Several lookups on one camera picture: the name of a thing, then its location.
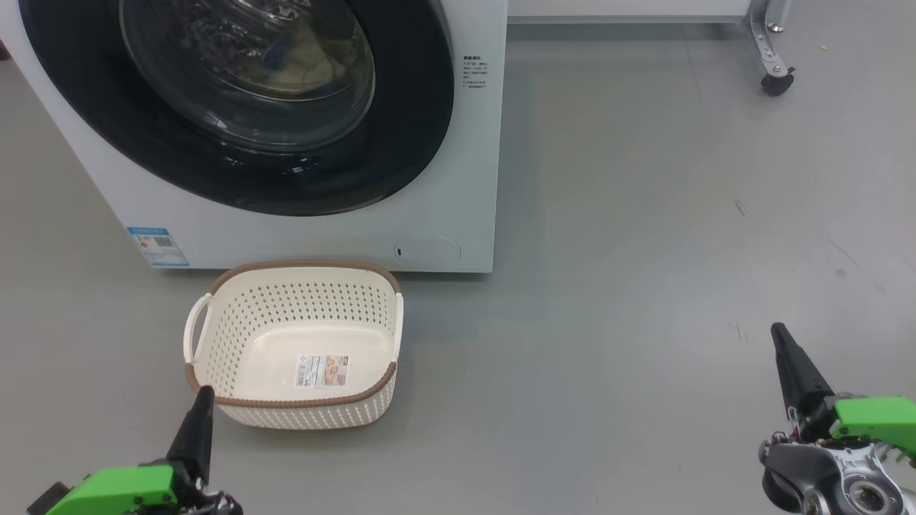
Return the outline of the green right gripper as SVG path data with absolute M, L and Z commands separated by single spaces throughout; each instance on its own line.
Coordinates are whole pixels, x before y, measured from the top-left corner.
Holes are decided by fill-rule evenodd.
M 776 372 L 788 420 L 802 443 L 876 446 L 879 458 L 916 458 L 916 402 L 902 396 L 836 396 L 785 323 L 772 323 Z

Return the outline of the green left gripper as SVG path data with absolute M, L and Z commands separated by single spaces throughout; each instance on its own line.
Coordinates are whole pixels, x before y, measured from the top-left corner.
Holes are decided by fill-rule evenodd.
M 241 504 L 209 492 L 215 391 L 200 387 L 166 459 L 133 467 L 107 467 L 71 488 L 48 515 L 243 515 Z

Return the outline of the dark round glass washer door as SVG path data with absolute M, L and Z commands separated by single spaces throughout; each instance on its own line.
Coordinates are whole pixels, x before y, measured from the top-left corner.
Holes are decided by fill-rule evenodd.
M 395 195 L 454 107 L 441 0 L 12 0 L 50 82 L 148 173 L 258 214 L 313 217 Z M 311 29 L 344 75 L 276 87 L 265 57 Z

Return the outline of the white basket product sticker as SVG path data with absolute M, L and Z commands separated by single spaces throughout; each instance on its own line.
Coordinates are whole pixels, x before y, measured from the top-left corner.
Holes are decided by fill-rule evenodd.
M 293 385 L 295 388 L 346 387 L 349 361 L 347 355 L 299 355 Z

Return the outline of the cream perforated laundry basket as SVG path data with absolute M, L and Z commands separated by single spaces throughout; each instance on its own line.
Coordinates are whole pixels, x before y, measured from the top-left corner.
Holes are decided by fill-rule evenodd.
M 393 400 L 404 297 L 383 268 L 274 261 L 222 274 L 187 316 L 185 375 L 236 423 L 323 431 L 376 423 Z M 349 356 L 339 388 L 295 388 L 299 355 Z

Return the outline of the white front-load washing machine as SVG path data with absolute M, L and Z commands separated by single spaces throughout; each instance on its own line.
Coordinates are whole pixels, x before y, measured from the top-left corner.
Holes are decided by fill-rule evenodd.
M 258 214 L 222 205 L 170 185 L 128 160 L 69 107 L 42 71 L 27 46 L 20 12 L 12 0 L 0 0 L 0 42 L 125 232 L 131 226 L 166 228 L 190 262 L 189 268 L 226 270 L 269 260 L 347 260 L 403 271 L 394 255 L 400 238 L 441 235 L 462 251 L 453 273 L 490 273 L 507 0 L 441 3 L 455 88 L 451 120 L 438 153 L 395 195 L 357 210 L 313 217 Z

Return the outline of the blue energy label sticker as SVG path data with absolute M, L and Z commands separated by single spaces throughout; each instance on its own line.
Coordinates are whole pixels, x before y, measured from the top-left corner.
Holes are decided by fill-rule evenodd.
M 190 262 L 166 228 L 127 227 L 140 253 L 152 268 L 189 268 Z

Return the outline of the round washer filter cover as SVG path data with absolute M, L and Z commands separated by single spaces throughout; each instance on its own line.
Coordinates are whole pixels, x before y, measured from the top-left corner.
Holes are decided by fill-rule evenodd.
M 413 273 L 452 273 L 461 254 L 458 244 L 441 235 L 406 235 L 394 245 L 402 270 Z

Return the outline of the grey metal stand leg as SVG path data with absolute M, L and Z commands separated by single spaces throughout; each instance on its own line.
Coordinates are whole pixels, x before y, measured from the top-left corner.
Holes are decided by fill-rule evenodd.
M 758 49 L 764 75 L 760 81 L 768 97 L 781 97 L 795 81 L 796 69 L 783 61 L 776 51 L 772 34 L 785 32 L 787 19 L 796 0 L 749 0 L 742 22 L 749 38 Z

